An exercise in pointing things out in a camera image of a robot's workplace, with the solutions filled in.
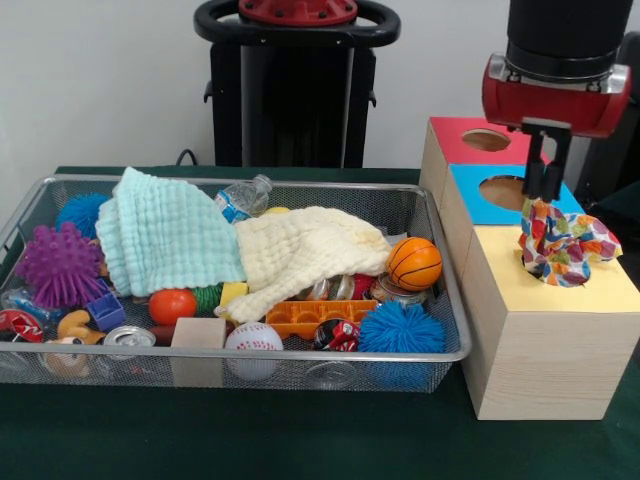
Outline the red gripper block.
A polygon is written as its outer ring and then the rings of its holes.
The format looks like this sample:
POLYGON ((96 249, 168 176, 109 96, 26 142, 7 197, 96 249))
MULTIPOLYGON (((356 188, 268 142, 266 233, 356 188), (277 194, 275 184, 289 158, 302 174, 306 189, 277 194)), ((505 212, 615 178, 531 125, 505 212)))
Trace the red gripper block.
POLYGON ((555 143, 555 153, 545 169, 541 158, 544 133, 524 130, 530 136, 523 182, 526 197, 538 198, 543 181, 543 199, 559 199, 572 135, 606 138, 616 129, 630 99, 631 69, 616 64, 598 86, 598 91, 591 91, 585 84, 563 88, 526 78, 514 82, 504 64, 486 67, 482 103, 489 122, 513 128, 531 123, 571 131, 546 133, 555 143))

